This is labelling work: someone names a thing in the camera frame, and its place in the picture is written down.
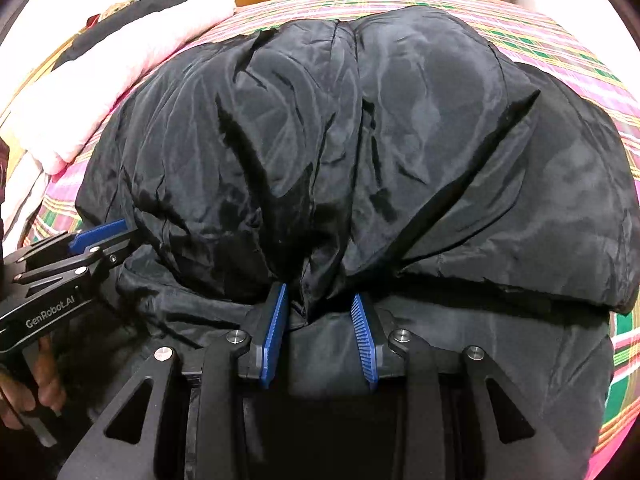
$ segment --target bed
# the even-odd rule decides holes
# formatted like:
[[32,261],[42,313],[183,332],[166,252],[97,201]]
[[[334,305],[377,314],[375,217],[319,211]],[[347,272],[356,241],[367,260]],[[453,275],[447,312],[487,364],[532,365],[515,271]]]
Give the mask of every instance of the bed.
[[[578,94],[600,105],[620,132],[640,194],[640,105],[606,66],[557,23],[512,4],[496,0],[273,0],[238,9],[233,17],[182,50],[300,18],[353,20],[366,14],[412,5],[432,6],[450,12],[469,23],[511,59],[555,75]],[[81,227],[74,200],[87,162],[108,119],[109,116],[76,160],[50,181],[25,244]],[[610,338],[614,346],[615,374],[600,438],[590,462],[589,480],[596,478],[611,459],[640,411],[640,303],[629,316],[611,314]]]

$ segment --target finger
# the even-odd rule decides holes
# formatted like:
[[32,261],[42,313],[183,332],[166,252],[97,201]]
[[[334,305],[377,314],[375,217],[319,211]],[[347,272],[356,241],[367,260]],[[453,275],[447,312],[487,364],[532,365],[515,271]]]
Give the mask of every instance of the finger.
[[27,387],[1,373],[0,386],[6,396],[6,398],[0,400],[0,418],[2,418],[2,421],[8,428],[20,430],[22,425],[8,405],[8,402],[11,403],[11,406],[13,406],[17,412],[28,412],[35,409],[35,399]]
[[38,341],[39,353],[33,365],[33,377],[38,384],[38,400],[43,406],[60,411],[66,401],[66,391],[62,386],[50,337]]
[[50,347],[43,350],[41,346],[38,357],[33,364],[33,378],[39,387],[43,387],[55,380],[57,376],[58,367],[56,366],[56,359],[53,357]]
[[55,377],[49,384],[44,384],[38,390],[38,399],[43,406],[60,411],[66,401],[66,392],[59,377]]

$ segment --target black fabric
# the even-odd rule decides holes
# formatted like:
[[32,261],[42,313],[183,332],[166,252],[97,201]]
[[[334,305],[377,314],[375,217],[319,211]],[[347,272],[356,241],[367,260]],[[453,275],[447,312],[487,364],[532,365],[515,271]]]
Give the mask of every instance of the black fabric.
[[364,394],[348,308],[376,288],[432,345],[487,349],[586,467],[607,311],[638,293],[625,152],[599,108],[447,13],[302,20],[181,53],[114,113],[76,207],[145,241],[112,303],[150,338],[105,388],[160,341],[206,346],[282,280],[287,394]]
[[67,61],[73,61],[79,58],[107,36],[127,25],[127,23],[134,22],[152,12],[168,9],[169,7],[186,1],[187,0],[137,0],[129,4],[124,9],[120,9],[111,16],[104,18],[101,22],[96,23],[93,27],[75,38],[71,46],[60,54],[52,70],[64,65]]

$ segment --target blue gripper pad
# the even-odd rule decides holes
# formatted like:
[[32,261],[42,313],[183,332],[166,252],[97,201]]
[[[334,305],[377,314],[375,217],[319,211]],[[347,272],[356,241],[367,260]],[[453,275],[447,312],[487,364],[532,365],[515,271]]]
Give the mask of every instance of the blue gripper pad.
[[369,321],[364,312],[362,298],[356,294],[351,305],[351,320],[353,321],[353,329],[356,332],[356,341],[358,343],[358,352],[360,353],[360,363],[362,364],[362,373],[371,384],[378,382],[378,368],[376,367],[376,346],[373,343]]
[[280,346],[282,345],[282,336],[287,325],[287,317],[289,309],[288,291],[285,283],[280,287],[276,308],[273,311],[271,324],[267,337],[264,340],[262,348],[262,371],[260,372],[260,382],[263,388],[268,388],[269,384],[276,375],[276,367],[278,365],[278,356],[280,355]]
[[109,224],[100,225],[78,233],[74,241],[69,244],[69,253],[82,254],[87,247],[100,245],[102,240],[119,235],[127,230],[127,223],[124,220],[116,220]]

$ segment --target metal screw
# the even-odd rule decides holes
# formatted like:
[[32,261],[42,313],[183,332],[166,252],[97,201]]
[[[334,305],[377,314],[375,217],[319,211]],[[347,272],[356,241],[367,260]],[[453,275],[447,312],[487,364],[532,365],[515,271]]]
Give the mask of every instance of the metal screw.
[[174,351],[171,350],[168,346],[162,346],[154,352],[154,357],[157,361],[166,361],[173,354]]
[[391,335],[399,343],[408,343],[409,341],[411,341],[411,332],[405,330],[404,328],[394,330]]
[[237,345],[246,339],[246,332],[244,330],[232,330],[226,335],[226,340],[230,343]]
[[466,356],[473,361],[482,361],[484,359],[484,350],[479,346],[470,346],[466,349]]

